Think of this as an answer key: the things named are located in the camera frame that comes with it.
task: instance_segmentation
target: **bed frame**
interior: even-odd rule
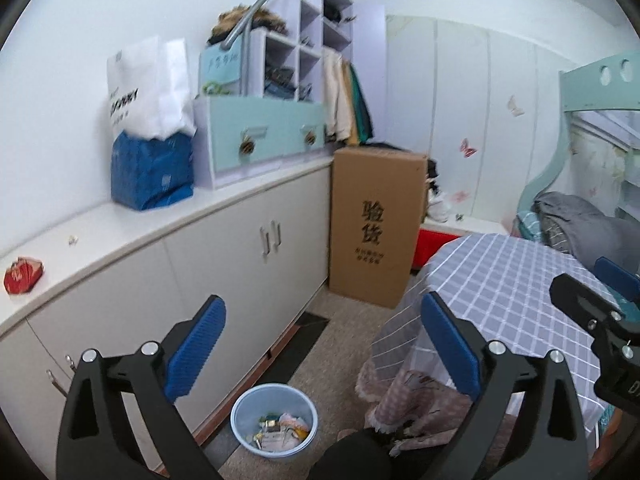
[[[544,171],[525,186],[518,211],[531,211],[536,196],[551,186],[564,169],[570,154],[573,112],[640,110],[640,51],[606,57],[561,73],[560,96],[560,134],[556,152]]]

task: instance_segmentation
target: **metal bolt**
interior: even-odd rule
[[[96,352],[93,348],[89,348],[82,353],[82,361],[84,361],[85,363],[93,363],[97,357],[98,352]]]
[[[564,361],[564,356],[559,350],[552,350],[551,352],[549,352],[549,357],[555,363],[561,363],[562,361]]]
[[[489,352],[496,355],[502,355],[507,351],[507,347],[500,341],[491,341],[489,343]]]
[[[156,355],[159,348],[160,348],[160,345],[155,341],[147,341],[142,345],[142,348],[140,349],[140,351],[144,355]]]

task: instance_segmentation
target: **pillow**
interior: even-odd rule
[[[520,220],[520,233],[525,240],[542,243],[542,231],[538,215],[533,211],[521,211],[518,213]]]

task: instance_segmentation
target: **white paper bag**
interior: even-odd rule
[[[123,130],[161,140],[195,133],[184,40],[156,36],[123,48],[108,59],[107,79],[114,137]]]

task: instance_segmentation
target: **hanging clothes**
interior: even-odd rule
[[[351,84],[351,63],[346,60],[342,60],[342,78],[344,79],[344,85],[347,90],[347,95],[349,97],[350,102],[350,110],[351,110],[351,130],[349,133],[349,138],[345,140],[347,146],[359,146],[360,138],[358,137],[358,125],[356,122],[356,113],[355,108],[353,107],[354,99],[353,99],[353,86]]]
[[[371,124],[371,115],[369,108],[364,100],[364,94],[358,81],[358,75],[352,64],[351,69],[351,86],[353,87],[353,109],[355,110],[356,124],[358,126],[358,138],[360,142],[365,143],[373,138],[373,125]]]
[[[324,118],[326,134],[347,140],[353,125],[350,94],[342,76],[342,56],[332,48],[322,48],[324,69]]]

